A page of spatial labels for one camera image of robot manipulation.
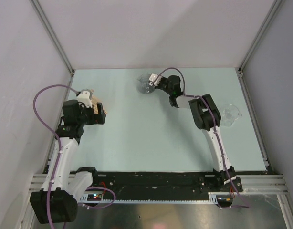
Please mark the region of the glass coffee server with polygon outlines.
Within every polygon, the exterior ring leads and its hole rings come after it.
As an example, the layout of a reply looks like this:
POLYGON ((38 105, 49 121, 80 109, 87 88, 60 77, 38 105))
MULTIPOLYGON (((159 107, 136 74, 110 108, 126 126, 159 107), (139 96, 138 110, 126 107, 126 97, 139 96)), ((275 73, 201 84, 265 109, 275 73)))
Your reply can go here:
POLYGON ((137 78, 136 87, 140 93, 150 94, 154 92, 155 90, 154 86, 149 84, 150 76, 151 74, 146 73, 146 74, 142 74, 141 76, 137 78))

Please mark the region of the clear glass dripper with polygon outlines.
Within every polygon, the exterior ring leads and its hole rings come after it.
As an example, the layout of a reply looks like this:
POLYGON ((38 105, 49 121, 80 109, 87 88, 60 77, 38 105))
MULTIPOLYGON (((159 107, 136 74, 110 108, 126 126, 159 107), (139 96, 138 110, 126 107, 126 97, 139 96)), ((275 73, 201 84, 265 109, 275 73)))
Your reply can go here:
POLYGON ((224 127, 231 127, 235 121, 242 118, 243 114, 234 104, 223 104, 219 107, 221 115, 220 124, 224 127))

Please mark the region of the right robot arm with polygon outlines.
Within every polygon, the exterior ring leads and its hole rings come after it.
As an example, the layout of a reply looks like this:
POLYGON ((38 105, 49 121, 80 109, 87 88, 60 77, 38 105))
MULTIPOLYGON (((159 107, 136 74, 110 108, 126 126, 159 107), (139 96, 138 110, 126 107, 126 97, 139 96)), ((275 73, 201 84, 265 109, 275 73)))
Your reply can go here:
POLYGON ((169 102, 175 108, 190 109, 196 127, 204 134, 213 161, 213 173, 210 177, 195 175, 193 184, 200 191, 220 190, 242 192, 241 180, 237 177, 224 148, 220 133, 221 115, 210 94, 188 95, 180 88, 180 77, 171 75, 168 78, 155 76, 149 84, 155 89, 169 95, 169 102))

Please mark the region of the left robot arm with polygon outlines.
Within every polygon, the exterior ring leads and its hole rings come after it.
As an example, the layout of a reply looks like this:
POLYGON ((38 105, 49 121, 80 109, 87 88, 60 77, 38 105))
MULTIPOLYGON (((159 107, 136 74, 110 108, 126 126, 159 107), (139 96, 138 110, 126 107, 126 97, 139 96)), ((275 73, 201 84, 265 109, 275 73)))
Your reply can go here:
POLYGON ((95 167, 81 167, 69 181, 70 165, 80 144, 85 125, 102 125, 106 113, 102 103, 80 100, 63 103, 63 117, 55 131, 55 147, 49 170, 40 190, 30 196, 30 203, 41 224, 73 222, 78 201, 86 189, 95 190, 100 179, 95 167))

